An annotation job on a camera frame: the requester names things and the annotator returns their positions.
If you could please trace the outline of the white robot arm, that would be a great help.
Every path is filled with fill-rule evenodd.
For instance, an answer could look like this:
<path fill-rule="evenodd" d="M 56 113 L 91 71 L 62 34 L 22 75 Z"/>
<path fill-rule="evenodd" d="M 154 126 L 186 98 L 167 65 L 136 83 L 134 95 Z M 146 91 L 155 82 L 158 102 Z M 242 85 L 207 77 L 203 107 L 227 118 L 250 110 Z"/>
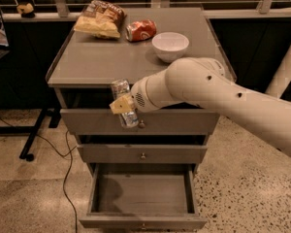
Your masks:
<path fill-rule="evenodd" d="M 110 104 L 115 114 L 143 113 L 187 103 L 228 117 L 291 157 L 291 102 L 228 80 L 213 58 L 180 58 L 142 78 Z"/>

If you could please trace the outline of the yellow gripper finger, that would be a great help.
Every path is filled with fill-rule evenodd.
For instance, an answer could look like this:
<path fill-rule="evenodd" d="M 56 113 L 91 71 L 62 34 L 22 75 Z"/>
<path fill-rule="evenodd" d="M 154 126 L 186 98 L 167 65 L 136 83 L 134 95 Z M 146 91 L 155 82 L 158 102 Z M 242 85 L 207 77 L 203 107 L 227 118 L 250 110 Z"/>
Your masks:
<path fill-rule="evenodd" d="M 125 114 L 133 112 L 135 110 L 135 104 L 132 96 L 130 94 L 125 94 L 115 99 L 110 104 L 110 108 L 114 115 Z"/>

